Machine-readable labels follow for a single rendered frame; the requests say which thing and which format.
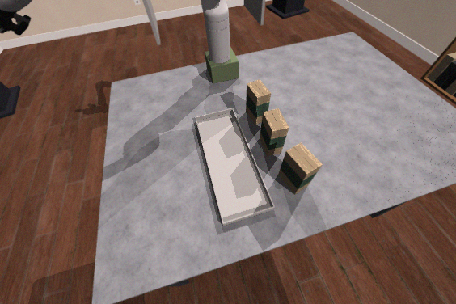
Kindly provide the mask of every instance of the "gray mat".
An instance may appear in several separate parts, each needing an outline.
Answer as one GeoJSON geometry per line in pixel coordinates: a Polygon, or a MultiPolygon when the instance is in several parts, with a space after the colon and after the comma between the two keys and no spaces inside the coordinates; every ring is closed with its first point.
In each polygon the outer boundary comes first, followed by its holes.
{"type": "Polygon", "coordinates": [[[455,110],[354,33],[239,55],[240,79],[205,64],[114,82],[93,303],[110,304],[456,183],[455,110]],[[289,125],[265,157],[245,114],[261,79],[289,125]],[[275,205],[222,226],[193,117],[233,108],[275,205]],[[323,164],[293,195],[276,179],[303,143],[323,164]]]}

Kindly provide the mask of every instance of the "brown hardwood floor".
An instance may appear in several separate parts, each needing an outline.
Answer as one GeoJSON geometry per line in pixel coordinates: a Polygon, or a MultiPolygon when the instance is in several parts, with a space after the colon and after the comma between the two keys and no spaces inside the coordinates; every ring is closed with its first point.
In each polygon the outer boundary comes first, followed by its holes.
{"type": "MultiPolygon", "coordinates": [[[[355,32],[422,82],[429,64],[381,32],[331,0],[306,6],[262,27],[230,9],[231,47],[355,32]]],[[[1,304],[91,303],[111,82],[205,61],[202,14],[158,25],[159,47],[145,23],[0,54],[0,81],[22,89],[0,119],[1,304]]],[[[454,304],[455,185],[123,303],[454,304]]]]}

